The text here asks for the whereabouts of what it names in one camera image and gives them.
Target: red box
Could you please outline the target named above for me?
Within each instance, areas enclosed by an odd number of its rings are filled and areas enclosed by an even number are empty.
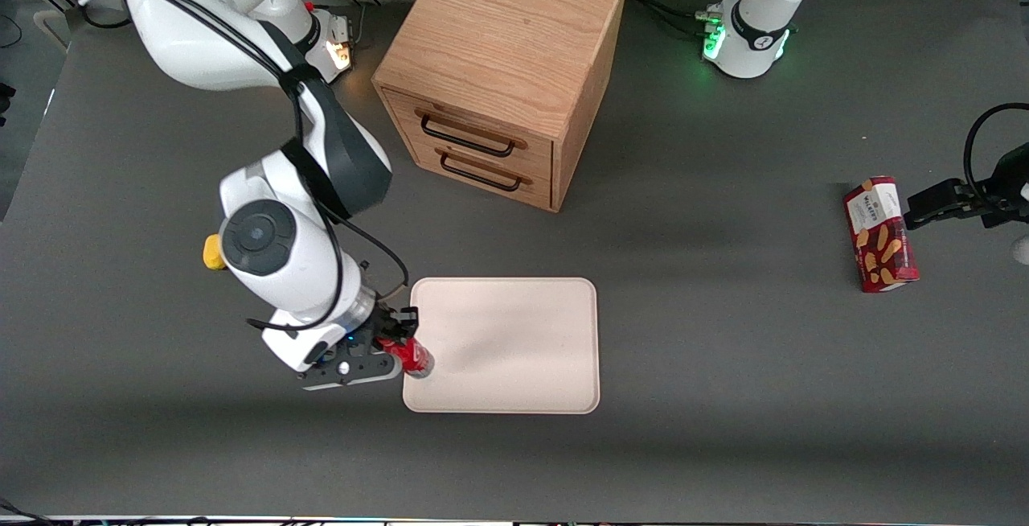
[[[896,181],[888,175],[868,178],[847,194],[843,204],[861,274],[861,289],[886,292],[918,281]]]

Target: yellow button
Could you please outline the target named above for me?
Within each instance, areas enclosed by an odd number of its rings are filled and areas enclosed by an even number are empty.
[[[204,266],[208,267],[211,271],[220,271],[225,269],[225,259],[221,258],[220,250],[220,240],[218,240],[217,234],[211,234],[204,241]]]

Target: red can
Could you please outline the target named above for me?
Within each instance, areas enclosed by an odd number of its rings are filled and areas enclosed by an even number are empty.
[[[379,345],[383,346],[383,351],[386,351],[386,353],[399,358],[403,373],[409,376],[422,379],[432,373],[432,365],[435,364],[435,359],[425,349],[425,346],[418,343],[418,340],[415,338],[411,338],[404,343],[379,339]]]

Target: beige tray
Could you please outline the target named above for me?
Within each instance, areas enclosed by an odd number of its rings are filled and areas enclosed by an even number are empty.
[[[586,279],[422,279],[411,291],[425,379],[419,413],[589,414],[600,402],[597,290]]]

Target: drawer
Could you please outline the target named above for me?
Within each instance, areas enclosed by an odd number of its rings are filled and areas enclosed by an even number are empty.
[[[418,166],[490,192],[551,210],[551,182],[522,171],[510,171],[467,152],[442,145],[420,142],[415,145]]]
[[[425,163],[421,161],[418,146],[430,145],[549,184],[553,142],[512,138],[509,134],[486,130],[483,124],[442,114],[441,109],[429,101],[389,90],[382,90],[382,94],[407,142],[407,149],[419,164]]]

